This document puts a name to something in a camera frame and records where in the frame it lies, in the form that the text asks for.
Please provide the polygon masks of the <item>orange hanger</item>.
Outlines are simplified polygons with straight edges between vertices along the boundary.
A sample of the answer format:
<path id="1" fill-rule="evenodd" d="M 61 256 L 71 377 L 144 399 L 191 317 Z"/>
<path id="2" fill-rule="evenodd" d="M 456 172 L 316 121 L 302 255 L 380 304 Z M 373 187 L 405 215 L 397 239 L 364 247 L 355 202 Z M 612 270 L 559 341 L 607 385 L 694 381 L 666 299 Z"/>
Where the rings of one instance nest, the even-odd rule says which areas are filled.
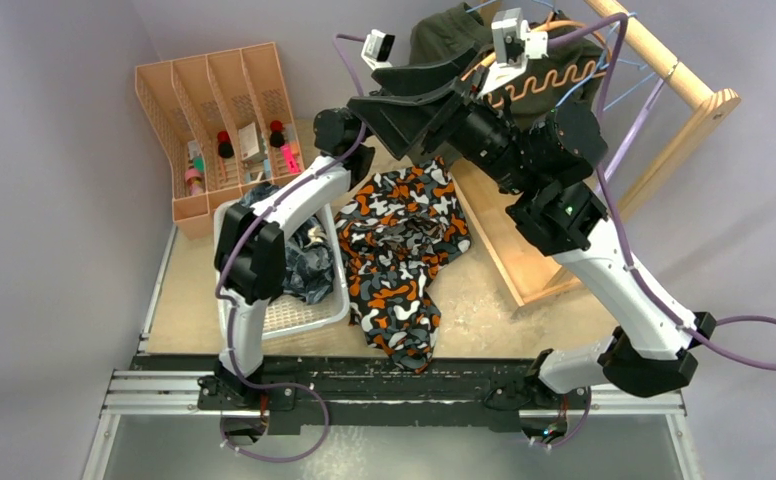
<path id="1" fill-rule="evenodd" d="M 590 45 L 601 49 L 597 59 L 588 61 L 582 67 L 572 64 L 562 68 L 549 67 L 539 74 L 529 72 L 534 65 L 549 60 L 552 50 L 580 42 L 585 36 L 592 36 L 594 39 Z M 484 74 L 478 96 L 495 109 L 551 88 L 567 86 L 570 90 L 579 89 L 583 84 L 604 76 L 608 67 L 606 62 L 612 57 L 612 49 L 598 28 L 573 20 L 551 20 L 534 27 L 523 20 L 518 25 L 513 42 L 519 47 L 515 60 L 500 61 L 498 57 L 503 50 L 497 47 L 461 75 L 465 80 L 477 73 Z"/>

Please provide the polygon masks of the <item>dark leaf print shorts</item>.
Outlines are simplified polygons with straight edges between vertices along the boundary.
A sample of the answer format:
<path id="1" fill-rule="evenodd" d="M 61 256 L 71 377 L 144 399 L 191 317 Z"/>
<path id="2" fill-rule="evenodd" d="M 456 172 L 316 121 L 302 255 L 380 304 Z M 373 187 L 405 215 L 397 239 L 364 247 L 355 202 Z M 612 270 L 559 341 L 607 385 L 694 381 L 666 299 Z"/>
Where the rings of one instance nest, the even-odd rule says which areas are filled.
<path id="1" fill-rule="evenodd" d="M 292 296 L 318 304 L 332 291 L 335 257 L 328 234 L 316 215 L 305 220 L 285 242 L 285 276 L 281 290 L 270 297 Z"/>

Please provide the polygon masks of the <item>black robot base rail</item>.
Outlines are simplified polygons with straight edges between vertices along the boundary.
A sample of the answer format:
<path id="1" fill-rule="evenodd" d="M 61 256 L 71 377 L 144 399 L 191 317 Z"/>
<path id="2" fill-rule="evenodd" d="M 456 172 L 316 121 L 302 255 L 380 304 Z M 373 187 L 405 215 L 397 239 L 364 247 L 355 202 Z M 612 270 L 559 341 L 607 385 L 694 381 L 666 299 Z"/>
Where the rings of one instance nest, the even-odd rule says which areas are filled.
<path id="1" fill-rule="evenodd" d="M 201 415 L 295 435 L 305 426 L 484 427 L 533 440 L 561 438 L 595 416 L 674 415 L 679 392 L 649 399 L 611 385 L 549 393 L 515 359 L 437 360 L 424 373 L 369 357 L 270 355 L 263 390 L 233 390 L 211 355 L 140 355 L 113 374 L 103 409 L 122 415 Z"/>

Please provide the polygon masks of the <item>peach plastic desk organizer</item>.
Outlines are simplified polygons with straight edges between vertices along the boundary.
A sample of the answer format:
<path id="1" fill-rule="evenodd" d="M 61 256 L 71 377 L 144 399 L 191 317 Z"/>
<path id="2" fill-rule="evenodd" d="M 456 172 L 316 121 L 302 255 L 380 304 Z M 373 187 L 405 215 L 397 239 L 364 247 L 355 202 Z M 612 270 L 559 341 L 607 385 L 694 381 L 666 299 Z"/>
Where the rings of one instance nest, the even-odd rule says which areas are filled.
<path id="1" fill-rule="evenodd" d="M 290 174 L 269 144 L 269 124 L 285 125 L 286 144 L 304 169 L 302 148 L 273 43 L 201 54 L 136 67 L 135 92 L 171 168 L 172 220 L 189 239 L 212 232 L 214 211 L 260 183 L 283 185 Z M 255 122 L 263 161 L 245 164 L 238 130 Z M 184 173 L 203 172 L 205 193 L 189 196 Z"/>

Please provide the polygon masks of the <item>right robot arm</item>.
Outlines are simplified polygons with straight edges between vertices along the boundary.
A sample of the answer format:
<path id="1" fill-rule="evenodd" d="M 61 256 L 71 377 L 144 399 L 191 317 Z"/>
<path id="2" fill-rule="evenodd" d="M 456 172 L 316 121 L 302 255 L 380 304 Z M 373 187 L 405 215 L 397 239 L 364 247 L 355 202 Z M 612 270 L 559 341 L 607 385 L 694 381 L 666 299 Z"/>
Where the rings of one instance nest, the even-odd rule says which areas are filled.
<path id="1" fill-rule="evenodd" d="M 525 381 L 528 399 L 548 407 L 564 393 L 598 384 L 641 398 L 689 385 L 698 367 L 692 350 L 708 340 L 715 319 L 673 306 L 663 289 L 650 286 L 612 212 L 586 184 L 607 150 L 591 109 L 565 104 L 522 130 L 507 107 L 487 97 L 522 75 L 533 57 L 494 55 L 478 66 L 472 58 L 466 52 L 377 68 L 378 90 L 351 98 L 348 107 L 395 157 L 445 144 L 471 161 L 515 197 L 506 212 L 522 237 L 569 270 L 616 319 L 612 334 L 590 346 L 540 354 Z"/>

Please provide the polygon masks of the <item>orange camouflage shorts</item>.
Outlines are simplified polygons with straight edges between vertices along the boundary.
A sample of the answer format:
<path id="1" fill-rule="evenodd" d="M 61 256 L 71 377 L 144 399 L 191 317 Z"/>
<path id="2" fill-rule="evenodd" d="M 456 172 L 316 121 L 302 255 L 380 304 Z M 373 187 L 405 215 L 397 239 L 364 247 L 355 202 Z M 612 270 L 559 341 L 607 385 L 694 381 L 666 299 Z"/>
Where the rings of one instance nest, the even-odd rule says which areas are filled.
<path id="1" fill-rule="evenodd" d="M 441 321 L 428 289 L 472 245 L 445 160 L 373 175 L 337 213 L 335 228 L 351 322 L 398 368 L 423 372 Z"/>

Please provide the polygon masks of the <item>white plastic basket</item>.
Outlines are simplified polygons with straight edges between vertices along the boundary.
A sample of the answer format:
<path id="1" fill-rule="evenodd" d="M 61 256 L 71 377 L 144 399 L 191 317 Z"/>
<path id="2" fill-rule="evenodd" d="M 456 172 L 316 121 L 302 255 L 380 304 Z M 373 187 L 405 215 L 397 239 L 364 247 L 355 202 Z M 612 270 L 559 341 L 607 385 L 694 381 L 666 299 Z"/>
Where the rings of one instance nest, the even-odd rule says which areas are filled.
<path id="1" fill-rule="evenodd" d="M 237 200 L 226 201 L 213 214 L 213 240 L 217 247 L 225 211 Z M 270 340 L 289 335 L 300 334 L 308 330 L 323 327 L 345 319 L 350 309 L 348 284 L 344 273 L 338 236 L 330 204 L 325 204 L 316 212 L 315 217 L 326 231 L 328 244 L 333 252 L 334 271 L 332 274 L 333 288 L 320 303 L 307 305 L 305 302 L 290 295 L 282 295 L 271 301 L 265 311 L 263 340 Z M 217 309 L 221 335 L 225 337 L 225 325 L 231 303 L 217 299 Z"/>

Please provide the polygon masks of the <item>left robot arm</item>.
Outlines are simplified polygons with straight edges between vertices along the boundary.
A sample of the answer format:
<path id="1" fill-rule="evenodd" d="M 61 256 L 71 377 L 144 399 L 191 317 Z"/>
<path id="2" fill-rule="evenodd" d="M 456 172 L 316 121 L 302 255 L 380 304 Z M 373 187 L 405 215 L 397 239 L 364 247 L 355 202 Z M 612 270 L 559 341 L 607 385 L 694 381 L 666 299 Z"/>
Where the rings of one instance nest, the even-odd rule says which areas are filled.
<path id="1" fill-rule="evenodd" d="M 320 154 L 305 171 L 268 198 L 249 206 L 234 202 L 219 217 L 214 293 L 228 311 L 215 374 L 224 397 L 239 409 L 256 405 L 266 387 L 259 373 L 262 335 L 267 307 L 283 292 L 287 240 L 348 192 L 373 158 L 363 144 L 368 128 L 349 108 L 321 111 L 313 127 Z"/>

